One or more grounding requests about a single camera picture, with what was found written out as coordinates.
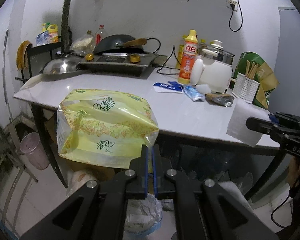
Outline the person's right hand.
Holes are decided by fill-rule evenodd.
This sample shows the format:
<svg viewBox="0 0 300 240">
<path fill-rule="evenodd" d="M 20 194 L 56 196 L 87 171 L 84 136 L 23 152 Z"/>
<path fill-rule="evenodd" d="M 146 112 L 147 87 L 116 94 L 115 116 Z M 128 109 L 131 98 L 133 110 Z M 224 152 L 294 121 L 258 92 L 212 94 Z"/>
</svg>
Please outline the person's right hand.
<svg viewBox="0 0 300 240">
<path fill-rule="evenodd" d="M 300 176 L 300 158 L 292 157 L 289 162 L 289 171 L 287 181 L 290 187 L 294 185 L 298 176 Z"/>
</svg>

